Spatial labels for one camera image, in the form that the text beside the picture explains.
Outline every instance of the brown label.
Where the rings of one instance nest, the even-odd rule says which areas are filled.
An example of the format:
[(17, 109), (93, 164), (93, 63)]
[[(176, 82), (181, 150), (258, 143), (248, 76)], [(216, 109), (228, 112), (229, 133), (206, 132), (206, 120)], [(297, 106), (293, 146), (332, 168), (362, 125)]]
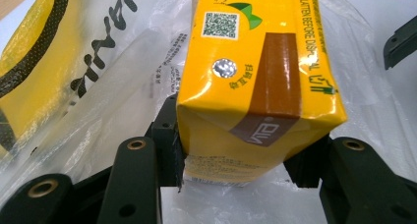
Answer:
[(300, 118), (301, 91), (295, 33), (266, 33), (247, 115), (230, 133), (270, 146)]

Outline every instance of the screw hole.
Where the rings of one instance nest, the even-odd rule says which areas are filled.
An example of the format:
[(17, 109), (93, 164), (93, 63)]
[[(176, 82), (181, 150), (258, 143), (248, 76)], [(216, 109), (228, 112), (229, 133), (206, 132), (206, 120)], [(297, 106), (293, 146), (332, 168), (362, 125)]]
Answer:
[(412, 218), (411, 213), (399, 204), (396, 204), (396, 205), (392, 206), (391, 211), (393, 213), (395, 213), (395, 215), (400, 216), (404, 219), (411, 219)]
[(365, 145), (363, 145), (362, 143), (360, 143), (358, 141), (354, 141), (354, 140), (344, 140), (343, 145), (352, 149), (352, 150), (357, 150), (357, 151), (362, 151), (362, 150), (365, 149)]
[(121, 217), (132, 216), (136, 212), (136, 207), (132, 204), (126, 204), (122, 206), (119, 210), (119, 215)]
[(33, 198), (46, 196), (52, 193), (57, 187), (58, 187), (58, 182), (56, 180), (48, 179), (30, 188), (28, 192), (28, 196), (33, 197)]
[(143, 140), (134, 140), (128, 143), (128, 148), (132, 150), (144, 148), (147, 144)]

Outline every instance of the qr code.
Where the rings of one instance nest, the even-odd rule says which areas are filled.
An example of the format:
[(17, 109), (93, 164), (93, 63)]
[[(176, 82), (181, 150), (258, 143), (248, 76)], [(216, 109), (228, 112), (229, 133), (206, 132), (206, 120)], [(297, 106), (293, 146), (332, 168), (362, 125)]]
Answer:
[(207, 12), (203, 36), (237, 39), (239, 32), (239, 15)]

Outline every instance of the yellow carton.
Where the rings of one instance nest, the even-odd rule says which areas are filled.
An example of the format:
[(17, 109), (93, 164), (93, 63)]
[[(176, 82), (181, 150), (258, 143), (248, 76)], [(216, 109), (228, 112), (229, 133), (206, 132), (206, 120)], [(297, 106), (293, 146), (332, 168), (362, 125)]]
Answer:
[(226, 185), (344, 122), (318, 0), (199, 0), (177, 114), (186, 176)]

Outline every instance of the green leaf graphic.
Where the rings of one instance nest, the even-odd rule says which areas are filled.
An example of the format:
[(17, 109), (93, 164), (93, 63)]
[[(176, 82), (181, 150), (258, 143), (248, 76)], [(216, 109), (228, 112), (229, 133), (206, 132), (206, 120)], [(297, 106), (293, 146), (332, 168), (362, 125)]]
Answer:
[(248, 19), (249, 22), (249, 29), (254, 29), (259, 26), (262, 22), (262, 19), (256, 15), (252, 14), (252, 5), (248, 3), (232, 3), (228, 4), (233, 8), (240, 10)]

